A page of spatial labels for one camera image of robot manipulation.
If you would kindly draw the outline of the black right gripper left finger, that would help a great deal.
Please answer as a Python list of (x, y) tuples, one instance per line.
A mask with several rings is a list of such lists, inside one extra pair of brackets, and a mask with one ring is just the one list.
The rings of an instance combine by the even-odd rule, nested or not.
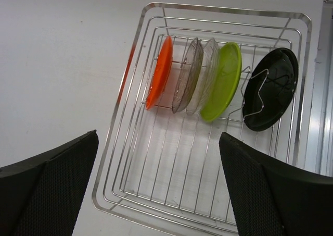
[(72, 235), (98, 145), (92, 130), (1, 167), (1, 235)]

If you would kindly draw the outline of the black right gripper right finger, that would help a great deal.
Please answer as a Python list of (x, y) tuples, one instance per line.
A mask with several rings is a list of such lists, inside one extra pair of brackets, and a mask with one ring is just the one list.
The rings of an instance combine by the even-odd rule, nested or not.
[(239, 235), (332, 235), (332, 177), (284, 163), (226, 132), (219, 149)]

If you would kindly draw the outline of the black plastic plate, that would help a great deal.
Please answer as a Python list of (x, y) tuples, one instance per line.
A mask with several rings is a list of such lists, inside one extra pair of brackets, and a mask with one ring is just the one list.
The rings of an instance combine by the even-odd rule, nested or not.
[(252, 131), (274, 125), (289, 107), (297, 88), (299, 65), (294, 52), (281, 47), (258, 63), (244, 93), (242, 114)]

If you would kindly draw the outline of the lime green plastic plate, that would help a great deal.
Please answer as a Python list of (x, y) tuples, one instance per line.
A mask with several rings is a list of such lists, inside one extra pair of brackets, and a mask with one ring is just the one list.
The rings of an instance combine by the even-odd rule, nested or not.
[(227, 109), (238, 88), (241, 69), (240, 47), (235, 42), (226, 43), (219, 51), (219, 64), (213, 90), (200, 111), (204, 121), (214, 121)]

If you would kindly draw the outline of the smoky grey glass plate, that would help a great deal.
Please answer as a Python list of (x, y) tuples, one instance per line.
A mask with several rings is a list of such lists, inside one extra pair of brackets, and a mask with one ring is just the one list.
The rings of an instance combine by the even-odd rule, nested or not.
[(190, 103), (200, 75), (202, 60), (203, 46), (198, 38), (194, 38), (181, 64), (172, 101), (174, 114), (186, 109)]

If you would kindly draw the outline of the clear glass plate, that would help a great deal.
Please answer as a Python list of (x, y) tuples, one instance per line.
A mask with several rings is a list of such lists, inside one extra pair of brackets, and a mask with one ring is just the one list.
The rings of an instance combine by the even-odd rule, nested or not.
[(218, 62), (219, 45), (215, 38), (211, 38), (203, 48), (203, 60), (199, 78), (186, 108), (186, 114), (193, 115), (195, 112), (201, 111), (207, 103), (213, 89)]

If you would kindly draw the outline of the orange plastic plate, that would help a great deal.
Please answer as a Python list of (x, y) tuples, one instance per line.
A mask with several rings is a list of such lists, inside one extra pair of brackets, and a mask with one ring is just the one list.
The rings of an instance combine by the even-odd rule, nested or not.
[(173, 43), (171, 37), (167, 36), (158, 56), (153, 78), (150, 83), (148, 96), (146, 98), (146, 110), (151, 109), (156, 104), (164, 91), (171, 70), (172, 56)]

